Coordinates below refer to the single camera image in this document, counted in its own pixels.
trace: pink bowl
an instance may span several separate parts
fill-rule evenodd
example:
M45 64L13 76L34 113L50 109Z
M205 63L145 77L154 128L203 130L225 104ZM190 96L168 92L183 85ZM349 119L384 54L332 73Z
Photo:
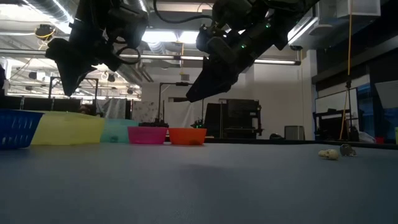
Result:
M167 128L127 127L130 144L163 144Z

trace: black stand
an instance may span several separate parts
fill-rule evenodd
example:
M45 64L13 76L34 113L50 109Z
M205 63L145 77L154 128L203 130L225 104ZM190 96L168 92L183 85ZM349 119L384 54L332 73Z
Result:
M54 79L61 79L61 77L50 77L49 99L51 99L52 88L54 87L52 85L52 81ZM97 78L85 78L85 80L94 80L95 81L95 95L94 95L93 105L96 105L97 95L98 95L98 79Z
M157 105L157 119L160 120L160 101L162 100L162 86L163 85L175 85L175 86L190 86L193 85L192 83L186 83L186 82L177 82L177 83L160 83L159 85L159 102ZM203 105L204 105L205 99L201 101L201 120L203 120ZM164 121L164 101L163 101L163 121Z

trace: yellow cord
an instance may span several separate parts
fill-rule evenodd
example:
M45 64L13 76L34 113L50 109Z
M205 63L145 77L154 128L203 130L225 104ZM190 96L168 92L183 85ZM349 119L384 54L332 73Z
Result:
M38 38L47 38L47 37L50 37L51 35L53 35L54 33L55 33L55 30L56 29L54 29L52 32L51 32L51 34L47 34L47 35L44 35L44 36L39 36L39 35L36 35L36 37L38 37Z
M351 41L353 35L353 6L354 0L351 0L351 7L349 9L349 37L348 37L348 76L351 74ZM347 106L347 96L348 96L349 88L346 90L346 99L344 102L344 110L343 110L343 119L341 121L341 131L340 131L340 140L343 137L343 130L344 130L344 121L346 119L346 106Z

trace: red object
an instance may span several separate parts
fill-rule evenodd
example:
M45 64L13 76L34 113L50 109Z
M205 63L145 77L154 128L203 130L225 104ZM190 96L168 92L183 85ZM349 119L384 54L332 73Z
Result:
M184 146L200 146L205 143L207 129L169 128L170 142Z
M384 137L376 137L377 144L384 144Z
M163 144L167 128L127 127L130 144Z

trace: teal basket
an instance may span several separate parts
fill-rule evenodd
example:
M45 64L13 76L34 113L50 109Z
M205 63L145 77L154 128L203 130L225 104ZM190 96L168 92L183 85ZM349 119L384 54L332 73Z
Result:
M129 143L127 127L138 127L138 124L127 119L106 119L101 142Z
M42 113L0 110L0 150L29 147Z

